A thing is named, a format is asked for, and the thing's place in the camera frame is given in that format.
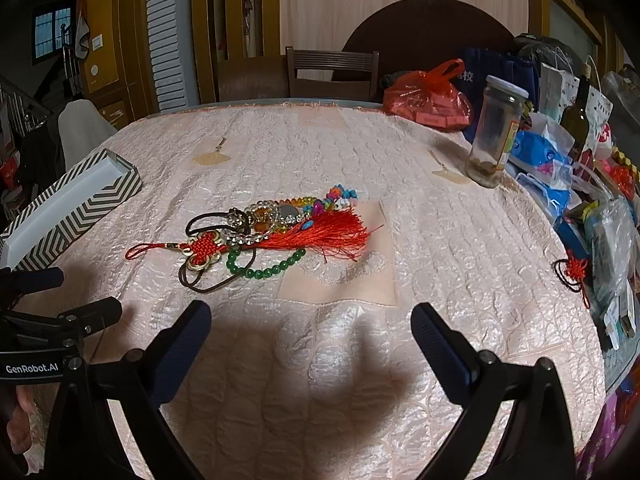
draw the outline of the white jar lid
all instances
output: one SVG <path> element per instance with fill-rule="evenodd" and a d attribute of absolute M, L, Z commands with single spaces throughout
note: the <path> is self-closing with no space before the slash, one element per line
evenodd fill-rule
<path fill-rule="evenodd" d="M 529 92 L 527 92 L 524 88 L 520 88 L 519 86 L 514 85 L 513 83 L 509 83 L 504 79 L 500 79 L 495 75 L 488 75 L 486 77 L 486 81 L 491 86 L 498 88 L 503 92 L 507 92 L 507 94 L 517 95 L 518 97 L 523 97 L 525 99 L 529 98 Z"/>

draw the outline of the light switch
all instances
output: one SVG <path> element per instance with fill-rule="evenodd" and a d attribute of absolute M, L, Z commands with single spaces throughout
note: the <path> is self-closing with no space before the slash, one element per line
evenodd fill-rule
<path fill-rule="evenodd" d="M 93 38 L 91 40 L 91 48 L 93 50 L 98 50 L 99 48 L 102 48 L 104 45 L 102 44 L 102 35 L 100 34 L 99 36 L 96 36 L 95 38 Z"/>

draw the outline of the dark green bottle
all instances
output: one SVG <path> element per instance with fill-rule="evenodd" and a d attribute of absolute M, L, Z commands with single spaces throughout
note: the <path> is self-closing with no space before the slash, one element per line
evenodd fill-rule
<path fill-rule="evenodd" d="M 589 99 L 589 78 L 591 67 L 588 64 L 582 66 L 582 76 L 578 85 L 578 93 L 575 103 L 565 108 L 560 120 L 560 126 L 567 130 L 575 139 L 574 146 L 569 151 L 569 158 L 572 161 L 580 160 L 584 143 L 589 136 L 589 120 L 587 119 L 587 101 Z"/>

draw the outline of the blue gripper pad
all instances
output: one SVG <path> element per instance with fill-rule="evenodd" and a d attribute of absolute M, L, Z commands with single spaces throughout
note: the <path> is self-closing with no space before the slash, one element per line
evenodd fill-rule
<path fill-rule="evenodd" d="M 192 301 L 171 328 L 161 330 L 146 348 L 140 375 L 156 408 L 175 397 L 211 330 L 211 310 Z"/>
<path fill-rule="evenodd" d="M 449 401 L 468 405 L 480 365 L 466 338 L 450 329 L 429 303 L 414 307 L 411 332 Z"/>

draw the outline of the red tassel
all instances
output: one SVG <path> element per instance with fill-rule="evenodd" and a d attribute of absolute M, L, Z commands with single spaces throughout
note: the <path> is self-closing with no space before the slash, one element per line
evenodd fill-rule
<path fill-rule="evenodd" d="M 308 229 L 302 229 L 306 223 L 302 222 L 286 233 L 272 234 L 255 247 L 280 251 L 305 248 L 324 256 L 355 260 L 369 240 L 370 233 L 351 209 L 327 211 L 312 220 Z"/>

